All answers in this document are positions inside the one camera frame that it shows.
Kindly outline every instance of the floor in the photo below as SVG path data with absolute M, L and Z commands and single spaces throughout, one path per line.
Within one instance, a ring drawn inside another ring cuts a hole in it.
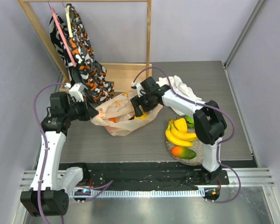
M 169 75 L 179 76 L 203 101 L 217 101 L 219 107 L 231 115 L 237 125 L 235 137 L 221 147 L 222 160 L 251 160 L 240 118 L 220 61 L 153 63 Z M 153 78 L 163 75 L 153 70 Z M 91 122 L 73 122 L 63 146 L 61 163 L 71 162 L 121 162 L 121 161 L 173 161 L 164 141 L 164 131 L 169 117 L 177 115 L 163 107 L 150 124 L 125 137 L 112 137 L 104 127 Z M 225 136 L 231 134 L 227 121 Z
M 233 197 L 237 188 L 222 188 L 219 200 Z M 47 217 L 61 223 L 60 217 Z M 212 204 L 201 197 L 110 198 L 71 204 L 66 224 L 273 224 L 261 187 L 242 188 L 236 201 Z M 44 224 L 26 213 L 23 224 Z

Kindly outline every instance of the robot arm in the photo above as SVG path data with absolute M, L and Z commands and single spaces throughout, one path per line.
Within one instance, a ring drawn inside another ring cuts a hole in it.
M 162 104 L 173 107 L 194 119 L 196 135 L 203 143 L 202 166 L 205 171 L 205 179 L 214 180 L 221 170 L 216 156 L 218 142 L 222 140 L 227 125 L 221 113 L 201 106 L 201 104 L 219 108 L 217 103 L 215 101 L 205 103 L 181 94 L 184 98 L 195 102 L 192 104 L 176 96 L 168 85 L 160 87 L 152 77 L 141 83 L 132 83 L 132 88 L 137 89 L 138 92 L 138 95 L 131 99 L 137 117 L 143 114 L 142 111 L 148 112 L 158 104 Z
M 65 175 L 58 179 L 58 166 L 67 131 L 74 120 L 87 121 L 98 114 L 87 102 L 83 84 L 74 84 L 69 94 L 66 92 L 52 93 L 50 96 L 50 116 L 42 121 L 42 128 L 48 141 L 48 156 L 45 163 L 43 182 L 41 185 L 42 209 L 46 216 L 65 215 L 69 205 L 69 195 L 81 181 L 89 180 L 88 169 L 74 166 L 66 170 Z M 44 161 L 45 142 L 42 146 L 39 161 Z M 20 200 L 32 216 L 39 216 L 37 206 L 37 190 L 42 170 L 42 163 L 30 185 L 30 191 L 23 191 Z

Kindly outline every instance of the fruit plate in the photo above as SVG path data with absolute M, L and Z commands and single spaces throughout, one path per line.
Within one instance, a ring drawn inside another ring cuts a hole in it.
M 188 128 L 188 133 L 194 133 L 194 132 L 195 132 L 194 128 Z M 166 145 L 166 148 L 169 151 L 170 155 L 175 160 L 177 160 L 177 161 L 179 161 L 179 162 L 181 162 L 185 165 L 189 165 L 189 166 L 198 166 L 198 165 L 202 164 L 202 161 L 203 161 L 203 145 L 202 145 L 202 142 L 200 140 L 193 141 L 193 146 L 189 147 L 189 149 L 192 149 L 193 151 L 196 152 L 196 157 L 191 159 L 191 160 L 181 159 L 181 158 L 173 156 L 171 154 L 171 150 L 175 145 L 172 144 L 171 142 L 169 142 L 166 137 L 165 137 L 165 145 Z

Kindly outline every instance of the pink hanger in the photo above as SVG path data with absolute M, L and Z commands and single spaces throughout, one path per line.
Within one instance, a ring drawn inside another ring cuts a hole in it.
M 63 31 L 62 31 L 62 29 L 61 29 L 61 27 L 60 27 L 60 24 L 59 24 L 59 22 L 58 22 L 58 19 L 57 19 L 57 17 L 56 17 L 55 10 L 54 10 L 53 7 L 51 7 L 51 6 L 50 6 L 50 8 L 51 8 L 51 12 L 52 12 L 52 15 L 53 15 L 53 19 L 54 19 L 55 24 L 56 24 L 56 26 L 57 26 L 57 29 L 58 29 L 58 31 L 59 31 L 59 33 L 60 33 L 62 42 L 63 42 L 63 44 L 65 45 L 66 51 L 67 51 L 67 53 L 68 53 L 69 56 L 70 56 L 70 60 L 71 60 L 71 62 L 73 63 L 73 66 L 76 67 L 77 63 L 75 62 L 75 59 L 74 59 L 74 57 L 73 57 L 73 54 L 71 53 L 70 48 L 69 48 L 69 46 L 68 46 L 68 44 L 67 44 L 67 41 L 66 41 L 65 36 L 64 36 L 64 33 L 63 33 Z

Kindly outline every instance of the white wall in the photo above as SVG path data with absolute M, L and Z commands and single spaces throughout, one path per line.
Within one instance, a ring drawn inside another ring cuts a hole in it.
M 33 167 L 39 150 L 34 96 L 56 82 L 57 76 L 57 68 L 17 1 L 0 0 L 0 224 L 11 223 L 23 172 Z M 52 91 L 38 101 L 42 118 Z
M 267 1 L 230 73 L 256 158 L 280 195 L 280 0 Z
M 152 0 L 151 61 L 225 61 L 257 0 Z M 46 3 L 35 3 L 34 8 Z M 62 18 L 61 3 L 51 4 Z M 102 62 L 146 60 L 146 3 L 74 3 Z M 42 17 L 48 28 L 49 18 Z

